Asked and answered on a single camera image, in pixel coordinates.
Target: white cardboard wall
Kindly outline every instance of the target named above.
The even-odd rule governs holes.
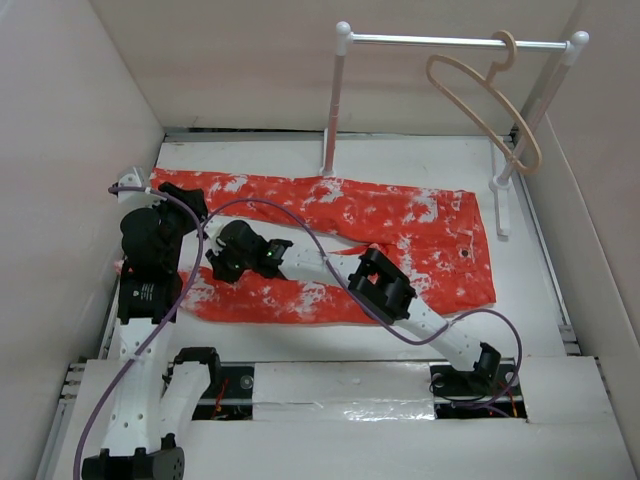
[[[0,1],[0,479],[31,480],[115,280],[108,183],[162,130],[86,0]]]
[[[640,471],[638,15],[632,0],[585,10],[591,42],[538,131],[545,163],[527,183],[582,351],[600,357]]]
[[[164,126],[322,130],[335,24],[358,33],[558,40],[578,0],[91,0]],[[353,46],[343,131],[477,135],[427,81],[429,55],[453,54],[481,72],[504,52]],[[523,53],[497,85],[522,106],[547,59]],[[489,95],[446,67],[437,75],[501,133],[512,121]]]

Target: cable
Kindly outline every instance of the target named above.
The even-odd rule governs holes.
[[[447,396],[442,395],[442,394],[440,394],[440,393],[436,393],[436,392],[434,391],[434,389],[433,389],[433,382],[431,382],[431,384],[429,384],[429,393],[433,394],[434,396],[436,396],[436,397],[438,397],[438,398],[441,398],[441,399],[443,399],[443,400],[446,400],[446,401],[448,401],[448,402],[450,402],[450,403],[456,403],[456,402],[460,401],[460,400],[455,399],[455,398],[453,398],[453,397],[447,397]],[[465,399],[464,401],[465,401],[465,402],[477,402],[477,401],[482,400],[483,398],[486,398],[486,397],[487,397],[487,395],[479,395],[479,396],[477,396],[477,397],[467,398],[467,399]]]
[[[369,307],[367,307],[364,303],[362,303],[358,299],[358,297],[356,297],[351,291],[349,291],[349,286],[344,281],[342,276],[338,273],[338,271],[335,269],[335,267],[331,264],[331,262],[329,261],[329,257],[327,255],[327,252],[325,251],[324,247],[320,244],[320,240],[318,239],[316,234],[313,233],[313,230],[311,230],[311,228],[306,224],[306,222],[303,219],[301,219],[300,217],[298,217],[295,213],[293,213],[288,208],[285,208],[282,205],[278,205],[277,203],[272,202],[271,200],[264,200],[264,199],[261,199],[261,198],[237,198],[235,200],[231,200],[231,201],[219,206],[215,210],[213,210],[209,214],[209,217],[207,217],[207,219],[204,221],[203,228],[207,225],[207,223],[213,217],[218,215],[222,210],[224,210],[227,207],[230,207],[231,205],[235,205],[237,203],[262,203],[264,205],[270,205],[270,206],[275,207],[278,210],[284,212],[289,217],[291,217],[298,225],[300,225],[304,229],[305,232],[307,232],[309,237],[311,237],[311,240],[313,240],[313,243],[315,243],[316,247],[318,248],[318,251],[320,252],[320,255],[324,259],[324,262],[327,265],[327,268],[329,269],[329,272],[331,272],[331,275],[333,275],[333,277],[336,279],[336,281],[338,282],[340,287],[351,297],[351,299],[354,302],[356,302],[357,305],[360,306],[360,308],[364,311],[365,314],[367,314],[369,317],[371,317],[376,322],[378,322],[380,324],[380,326],[382,326],[385,330],[387,330],[389,333],[391,333],[394,337],[402,340],[405,343],[408,343],[409,345],[426,345],[427,343],[430,343],[430,342],[434,341],[436,338],[438,338],[440,335],[442,335],[444,332],[446,332],[449,329],[449,327],[451,326],[450,324],[444,325],[440,330],[438,330],[436,333],[434,333],[433,335],[431,335],[430,337],[428,337],[428,338],[426,338],[424,340],[413,340],[413,339],[405,337],[401,333],[397,332],[390,325],[387,325],[387,323],[384,320],[382,320],[381,318],[378,318],[378,316]],[[457,317],[454,320],[454,322],[458,321],[459,319],[461,320],[465,316],[467,316],[467,315],[465,315],[465,314],[460,315],[459,317]]]
[[[302,220],[300,217],[298,217],[295,213],[293,213],[292,211],[290,211],[289,209],[287,209],[287,208],[285,208],[285,207],[283,207],[281,205],[278,205],[275,202],[272,202],[270,200],[264,200],[264,199],[256,199],[256,198],[238,198],[238,199],[235,199],[235,200],[231,200],[229,202],[226,202],[226,203],[220,205],[218,208],[214,209],[209,214],[207,219],[202,224],[200,224],[198,217],[193,212],[193,210],[191,210],[191,208],[189,208],[188,205],[186,205],[184,202],[178,200],[177,198],[175,198],[175,197],[173,197],[173,196],[171,196],[169,194],[166,194],[164,192],[160,192],[159,190],[155,190],[155,189],[152,189],[152,188],[143,188],[143,187],[110,187],[109,188],[109,193],[118,193],[118,192],[142,192],[142,193],[155,195],[155,196],[163,198],[163,199],[165,199],[167,201],[175,203],[176,205],[178,205],[180,208],[182,208],[185,212],[187,212],[191,216],[191,218],[193,219],[193,221],[194,221],[194,223],[196,225],[196,232],[197,232],[197,235],[198,235],[198,252],[196,254],[196,260],[195,260],[195,263],[194,263],[194,266],[193,266],[193,270],[191,271],[191,274],[189,275],[189,278],[188,278],[188,280],[187,280],[182,292],[180,293],[180,296],[177,298],[176,302],[173,304],[173,306],[167,312],[167,314],[162,318],[162,320],[160,321],[158,326],[153,330],[153,332],[151,332],[149,337],[147,337],[147,339],[144,342],[142,342],[140,347],[135,351],[135,353],[134,353],[135,357],[138,357],[140,354],[142,354],[144,352],[144,350],[149,346],[149,344],[160,333],[160,331],[165,327],[165,325],[169,321],[169,318],[171,318],[177,312],[177,310],[178,310],[178,308],[180,306],[180,303],[182,303],[182,301],[185,299],[187,293],[189,292],[189,289],[193,286],[193,283],[195,282],[196,276],[198,274],[198,267],[200,266],[200,262],[202,260],[202,254],[203,254],[203,250],[204,250],[204,228],[206,227],[207,223],[214,216],[218,215],[220,212],[222,212],[222,210],[224,210],[227,207],[230,207],[231,205],[235,205],[235,204],[238,204],[238,203],[262,203],[264,205],[270,205],[272,207],[277,208],[278,210],[284,212],[286,215],[291,217],[296,223],[298,223],[298,225],[300,225],[307,232],[307,234],[311,237],[311,240],[313,240],[313,243],[315,243],[316,247],[318,248],[318,251],[320,252],[320,255],[322,256],[322,258],[324,259],[324,261],[325,261],[325,263],[327,265],[327,268],[328,268],[329,272],[331,272],[331,275],[333,275],[333,277],[336,279],[338,284],[352,298],[352,300],[354,302],[356,302],[356,304],[358,304],[360,306],[360,308],[365,312],[365,314],[367,314],[369,317],[371,317],[375,321],[377,321],[385,330],[387,330],[389,333],[391,333],[396,338],[402,340],[403,342],[408,343],[409,345],[416,345],[416,346],[418,346],[418,345],[426,345],[426,344],[432,342],[433,340],[435,340],[436,338],[438,338],[444,332],[446,332],[451,325],[453,325],[453,324],[463,320],[464,318],[468,317],[469,315],[473,315],[475,313],[489,313],[491,315],[497,316],[498,318],[502,319],[505,323],[507,323],[507,325],[512,330],[512,332],[513,332],[513,334],[514,334],[514,336],[516,338],[516,343],[518,344],[518,357],[517,357],[516,365],[515,365],[515,368],[514,368],[513,376],[511,377],[511,379],[507,383],[505,389],[503,391],[499,392],[498,394],[494,395],[491,399],[489,399],[489,400],[487,400],[486,402],[483,402],[483,403],[461,402],[461,403],[458,403],[458,404],[452,404],[453,406],[469,408],[469,409],[472,409],[472,410],[479,409],[479,408],[486,408],[488,410],[498,410],[498,409],[495,409],[494,407],[491,407],[491,405],[498,398],[503,396],[508,390],[510,390],[512,384],[515,382],[515,380],[518,377],[518,373],[520,371],[520,365],[522,363],[522,340],[520,339],[520,335],[518,334],[518,331],[516,330],[514,325],[503,314],[501,314],[499,312],[496,312],[494,310],[490,310],[488,308],[478,308],[478,309],[475,309],[475,310],[469,310],[468,312],[464,312],[464,313],[458,315],[455,319],[453,319],[453,321],[450,324],[447,324],[447,325],[443,326],[441,329],[439,329],[433,335],[429,336],[428,338],[426,338],[424,340],[413,340],[413,339],[410,339],[408,337],[405,337],[401,333],[396,332],[396,330],[393,329],[390,325],[387,325],[384,322],[384,320],[379,318],[371,309],[369,309],[351,291],[349,291],[349,287],[347,286],[347,284],[344,281],[344,279],[340,276],[338,271],[335,269],[335,267],[331,264],[331,261],[329,260],[327,252],[325,251],[325,249],[320,244],[320,240],[315,235],[313,230],[311,230],[311,228],[305,223],[305,221]],[[118,385],[120,380],[122,380],[122,378],[125,376],[125,374],[129,371],[129,369],[131,368],[131,366],[133,365],[134,362],[135,362],[134,358],[131,358],[131,359],[129,359],[129,360],[127,360],[125,362],[125,364],[118,371],[118,373],[113,378],[111,383],[105,389],[104,393],[102,394],[102,396],[98,400],[98,403],[96,403],[96,406],[94,407],[93,411],[91,412],[91,415],[89,415],[87,423],[85,424],[84,429],[82,430],[82,434],[80,435],[80,439],[78,440],[78,446],[76,447],[76,452],[75,452],[75,456],[74,456],[74,460],[73,460],[73,480],[81,480],[81,478],[80,478],[80,470],[81,470],[81,465],[82,465],[82,451],[84,450],[84,446],[85,446],[85,444],[87,442],[87,438],[89,437],[89,432],[91,431],[91,427],[93,427],[93,424],[95,423],[96,418],[98,417],[98,414],[100,413],[100,410],[102,409],[102,407],[106,403],[107,399],[109,398],[109,396],[111,395],[113,390],[115,390],[115,387]]]
[[[504,388],[504,383],[498,382],[498,385],[501,388]],[[509,400],[511,400],[511,409],[513,411],[513,417],[518,418],[518,410],[516,409],[516,400],[515,398],[513,398],[513,393],[511,392],[511,390],[507,392],[507,395],[509,395]]]
[[[212,211],[209,214],[209,216],[207,217],[207,219],[204,221],[203,228],[206,227],[207,223],[213,217],[218,215],[222,210],[224,210],[225,208],[227,208],[227,207],[229,207],[231,205],[235,205],[235,204],[238,204],[238,203],[262,203],[264,205],[270,205],[272,207],[277,208],[281,212],[284,212],[289,217],[291,217],[311,237],[311,240],[313,240],[313,243],[315,243],[316,247],[318,248],[318,251],[320,252],[320,255],[322,256],[322,258],[324,259],[324,261],[325,261],[325,263],[327,265],[327,268],[331,272],[331,275],[333,275],[333,277],[336,279],[336,281],[338,282],[340,287],[342,287],[342,289],[351,297],[351,299],[354,302],[356,302],[356,304],[358,304],[360,306],[360,308],[369,317],[373,318],[376,322],[378,322],[380,324],[380,326],[382,326],[385,330],[387,330],[389,333],[391,333],[394,337],[402,340],[405,343],[408,343],[409,345],[426,345],[426,344],[432,342],[433,340],[435,340],[436,338],[438,338],[444,332],[446,332],[449,329],[449,327],[451,327],[455,323],[460,322],[460,321],[464,320],[466,317],[468,317],[470,315],[474,315],[476,313],[488,313],[490,315],[498,317],[500,320],[502,320],[503,322],[505,322],[507,324],[507,326],[511,329],[511,331],[513,332],[513,336],[516,339],[518,354],[517,354],[517,357],[516,357],[516,365],[515,365],[514,370],[513,370],[513,375],[511,377],[511,379],[507,382],[506,387],[504,389],[502,389],[501,391],[499,391],[498,393],[496,393],[493,397],[491,397],[486,402],[482,402],[482,403],[459,402],[459,403],[456,403],[455,406],[456,407],[462,407],[462,408],[469,408],[469,409],[472,409],[472,410],[484,408],[484,407],[487,407],[489,405],[492,405],[493,403],[495,403],[495,401],[498,398],[502,397],[509,390],[511,390],[511,387],[512,387],[513,383],[518,378],[518,374],[520,373],[520,366],[522,365],[522,339],[520,338],[520,334],[516,330],[516,327],[513,325],[513,323],[511,323],[511,321],[506,316],[504,316],[502,313],[496,312],[495,310],[491,310],[489,308],[476,308],[474,310],[469,310],[467,312],[461,313],[456,318],[454,318],[451,321],[450,324],[445,325],[440,330],[438,330],[436,333],[434,333],[433,335],[431,335],[430,337],[428,337],[428,338],[426,338],[424,340],[413,340],[413,339],[407,338],[404,335],[402,335],[401,333],[396,332],[396,330],[394,328],[392,328],[390,325],[387,325],[387,323],[384,320],[382,320],[381,318],[378,318],[378,316],[369,307],[367,307],[364,303],[362,303],[358,299],[358,297],[356,297],[349,290],[349,287],[347,286],[347,284],[344,281],[344,279],[342,278],[342,276],[340,276],[338,271],[331,264],[331,261],[329,260],[329,256],[327,255],[327,252],[325,251],[325,249],[320,244],[320,240],[318,239],[316,234],[313,233],[313,230],[311,230],[311,228],[306,224],[306,222],[303,219],[298,217],[295,213],[293,213],[288,208],[283,207],[282,205],[278,205],[277,203],[272,202],[271,200],[265,200],[265,199],[260,199],[260,198],[238,198],[238,199],[235,199],[235,200],[231,200],[231,201],[219,206],[214,211]]]
[[[509,416],[509,414],[507,414],[507,413],[503,412],[503,411],[502,411],[502,410],[500,410],[499,408],[492,407],[492,406],[490,406],[490,405],[486,405],[486,406],[484,406],[484,407],[482,407],[482,408],[484,408],[485,410],[489,410],[490,412],[497,413],[497,414],[498,414],[498,415],[500,415],[501,417],[511,418],[511,417]]]
[[[204,230],[200,225],[200,220],[198,219],[197,215],[193,212],[193,210],[191,210],[191,208],[189,208],[189,206],[186,203],[178,200],[175,197],[172,197],[167,193],[160,192],[159,190],[155,190],[152,188],[147,190],[142,187],[111,187],[109,188],[109,193],[118,193],[118,192],[145,192],[145,193],[155,195],[157,197],[161,197],[161,198],[164,198],[165,200],[175,203],[177,206],[179,206],[182,210],[184,210],[191,216],[191,218],[193,219],[196,225],[196,232],[198,234],[198,253],[196,254],[196,261],[193,265],[193,270],[191,271],[191,275],[189,275],[187,283],[185,284],[184,289],[182,290],[182,293],[180,293],[180,296],[177,298],[176,303],[173,304],[173,306],[169,309],[167,314],[162,318],[162,320],[160,320],[160,323],[158,324],[158,326],[153,330],[153,332],[151,332],[151,334],[147,337],[147,339],[144,342],[142,342],[140,347],[135,351],[134,355],[138,357],[140,356],[140,354],[142,354],[145,351],[145,349],[149,346],[149,344],[158,336],[160,331],[169,322],[169,319],[177,312],[178,307],[180,306],[180,303],[184,300],[184,298],[187,296],[187,292],[193,286],[193,283],[195,282],[196,276],[198,274],[198,267],[200,266],[200,261],[202,260],[202,253],[204,251]],[[89,437],[89,432],[91,431],[91,427],[93,427],[93,424],[95,423],[96,418],[98,418],[98,414],[100,413],[100,410],[102,410],[102,407],[104,406],[107,399],[109,398],[109,395],[111,395],[111,392],[113,392],[113,390],[118,385],[118,382],[122,380],[122,378],[129,371],[129,369],[131,368],[134,362],[135,360],[133,358],[130,358],[125,362],[125,364],[122,366],[120,371],[118,371],[118,373],[113,378],[111,383],[105,389],[104,393],[100,397],[100,400],[98,400],[98,403],[96,403],[96,406],[91,412],[91,415],[89,415],[89,419],[87,420],[87,423],[84,426],[84,429],[82,430],[82,434],[80,435],[80,440],[78,440],[78,446],[76,447],[76,453],[73,458],[73,479],[74,480],[81,480],[80,470],[82,467],[82,451],[84,450],[84,446],[87,443],[87,438]]]
[[[221,407],[220,407],[220,402],[222,401],[222,398],[224,397],[224,392],[227,390],[227,385],[229,385],[229,379],[225,378],[224,379],[224,383],[222,384],[222,390],[220,391],[220,393],[218,394],[218,396],[216,397],[216,405],[213,408],[213,415],[211,415],[211,420],[213,420],[215,418],[215,416],[220,412]]]

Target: black joint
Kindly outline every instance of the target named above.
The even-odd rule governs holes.
[[[279,270],[284,252],[293,245],[288,240],[265,240],[243,220],[233,220],[220,231],[218,253],[205,256],[213,269],[213,278],[226,283],[237,282],[246,270],[265,278],[281,277]]]
[[[173,433],[167,433],[161,440],[160,449],[171,450],[172,448],[176,448],[176,436]]]
[[[198,362],[209,367],[209,378],[211,387],[219,387],[222,384],[222,365],[220,356],[213,347],[189,347],[180,350],[180,353],[173,360],[175,365],[182,365],[186,362]]]
[[[184,477],[184,451],[174,446],[153,453],[137,449],[131,457],[110,457],[108,450],[85,458],[83,480],[173,480]]]
[[[207,203],[204,200],[204,191],[201,188],[198,188],[196,190],[184,190],[182,188],[176,187],[172,183],[165,182],[158,187],[158,190],[171,195],[172,197],[180,200],[182,203],[185,203],[193,211],[193,213],[196,214],[196,217],[198,217],[198,220],[200,220],[200,222],[203,222],[207,219],[207,215],[209,214],[209,212],[207,210]],[[180,212],[188,217],[187,224],[189,225],[189,227],[185,234],[196,229],[196,226],[193,224],[193,219],[184,210],[182,210],[182,208],[174,205],[172,202],[165,203],[171,203],[173,207],[179,209]]]
[[[469,383],[474,391],[491,395],[502,356],[488,343],[481,343],[480,348],[482,352],[478,361],[473,365],[473,373],[469,376]]]
[[[140,279],[136,273],[123,270],[118,294],[118,318],[123,325],[127,325],[131,319],[152,318],[151,323],[157,325],[181,291],[182,279],[178,273],[147,281]],[[169,321],[175,323],[176,315]]]
[[[349,291],[389,325],[409,318],[409,305],[416,297],[409,278],[375,248],[367,249],[349,275]]]

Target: clothes hanger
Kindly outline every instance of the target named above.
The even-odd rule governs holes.
[[[509,70],[516,61],[516,57],[518,54],[518,49],[516,46],[516,41],[509,32],[505,30],[500,30],[499,32],[491,35],[491,38],[502,40],[507,45],[508,56],[504,62],[495,61],[491,63],[489,67],[489,72],[486,77],[483,77],[477,70],[474,70],[469,65],[462,63],[455,58],[448,57],[446,55],[431,55],[427,60],[426,66],[426,74],[427,78],[431,82],[431,84],[436,87],[445,97],[451,100],[462,112],[469,117],[473,122],[482,130],[491,141],[500,149],[500,151],[504,154],[504,157],[508,163],[513,164],[514,168],[524,174],[529,175],[531,173],[535,173],[540,168],[540,163],[542,161],[542,154],[540,152],[540,146],[536,141],[529,125],[524,121],[520,112],[513,106],[513,104],[505,97],[502,92],[497,90],[493,85],[493,80],[498,72],[504,72]],[[500,138],[493,129],[482,120],[476,112],[474,112],[466,103],[464,103],[460,97],[456,96],[451,90],[442,85],[438,80],[436,80],[433,76],[432,69],[436,63],[444,63],[449,66],[454,67],[455,69],[461,71],[466,74],[472,80],[474,80],[478,85],[484,88],[487,92],[491,94],[493,98],[497,100],[497,102],[504,108],[509,116],[512,118],[514,123],[518,125],[520,129],[521,138],[520,141],[526,141],[527,145],[533,150],[534,160],[530,166],[524,165],[519,158],[513,155],[511,149],[504,143],[502,138]]]

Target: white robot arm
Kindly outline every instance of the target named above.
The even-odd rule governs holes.
[[[237,281],[245,270],[267,278],[318,282],[340,286],[317,251],[301,248],[287,240],[266,241],[242,220],[222,226],[211,237],[207,259],[213,276],[228,283]],[[382,252],[370,248],[355,255],[328,254],[348,289],[369,310],[388,325],[402,328],[418,339],[427,339],[446,329],[429,343],[459,372],[468,372],[476,381],[491,384],[500,363],[500,354],[450,324],[416,295],[409,279]]]
[[[120,186],[146,187],[139,170],[125,172]],[[170,183],[163,193],[185,204],[202,222],[207,207],[202,190],[182,190]],[[178,259],[194,219],[171,202],[149,206],[144,194],[119,193],[118,199],[143,205],[120,223],[125,262],[120,275],[116,335],[120,360],[130,363],[114,390],[100,454],[82,464],[83,480],[182,478],[184,452],[179,444],[203,393],[221,382],[220,358],[214,348],[183,348],[167,357],[175,328],[171,315],[182,290]],[[159,333],[142,345],[166,321]],[[173,367],[167,372],[168,362]]]

